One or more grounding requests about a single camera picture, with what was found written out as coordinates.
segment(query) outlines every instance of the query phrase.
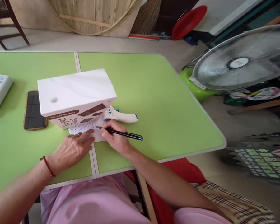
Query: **red lid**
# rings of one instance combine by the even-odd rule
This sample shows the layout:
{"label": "red lid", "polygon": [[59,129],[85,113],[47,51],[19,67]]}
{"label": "red lid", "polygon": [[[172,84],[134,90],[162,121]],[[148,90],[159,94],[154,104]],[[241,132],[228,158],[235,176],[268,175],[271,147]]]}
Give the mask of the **red lid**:
{"label": "red lid", "polygon": [[200,23],[207,9],[207,6],[202,5],[184,14],[175,24],[172,30],[171,40],[179,40],[186,36]]}

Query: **phone screen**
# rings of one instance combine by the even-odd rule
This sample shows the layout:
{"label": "phone screen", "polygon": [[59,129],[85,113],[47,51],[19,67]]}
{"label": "phone screen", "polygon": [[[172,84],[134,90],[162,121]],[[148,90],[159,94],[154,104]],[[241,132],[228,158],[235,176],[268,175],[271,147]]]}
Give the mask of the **phone screen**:
{"label": "phone screen", "polygon": [[24,129],[31,131],[39,130],[45,128],[47,125],[47,119],[40,114],[40,99],[38,91],[28,92]]}

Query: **red string bracelet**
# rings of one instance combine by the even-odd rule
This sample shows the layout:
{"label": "red string bracelet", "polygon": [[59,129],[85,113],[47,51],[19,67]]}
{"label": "red string bracelet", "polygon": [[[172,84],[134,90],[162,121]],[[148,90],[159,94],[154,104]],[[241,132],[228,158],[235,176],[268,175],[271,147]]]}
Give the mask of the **red string bracelet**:
{"label": "red string bracelet", "polygon": [[50,171],[50,177],[56,177],[56,176],[53,174],[53,172],[51,171],[51,169],[50,169],[50,167],[49,167],[49,165],[48,165],[48,163],[47,163],[47,160],[46,160],[46,157],[45,157],[45,156],[43,157],[43,160],[44,160],[44,162],[46,163],[48,170]]}

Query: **black pen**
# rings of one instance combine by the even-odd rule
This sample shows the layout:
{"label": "black pen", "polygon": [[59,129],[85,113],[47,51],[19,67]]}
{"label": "black pen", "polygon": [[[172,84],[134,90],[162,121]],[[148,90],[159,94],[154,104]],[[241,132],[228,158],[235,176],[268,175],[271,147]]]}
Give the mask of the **black pen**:
{"label": "black pen", "polygon": [[115,134],[119,134],[119,135],[122,135],[122,136],[126,136],[126,137],[129,137],[129,138],[133,138],[133,139],[137,139],[137,140],[143,140],[143,137],[141,135],[138,135],[138,134],[133,134],[133,133],[129,133],[129,132],[120,132],[120,131],[115,131],[115,130],[112,130],[112,129],[108,129],[108,128],[104,128],[106,129],[109,133],[115,133]]}

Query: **broom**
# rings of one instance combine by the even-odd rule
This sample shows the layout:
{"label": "broom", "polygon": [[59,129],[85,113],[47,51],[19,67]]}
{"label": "broom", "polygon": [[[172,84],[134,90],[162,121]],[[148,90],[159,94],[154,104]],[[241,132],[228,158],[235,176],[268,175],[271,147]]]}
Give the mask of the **broom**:
{"label": "broom", "polygon": [[131,29],[132,34],[151,34],[160,13],[162,0],[149,0],[139,10]]}

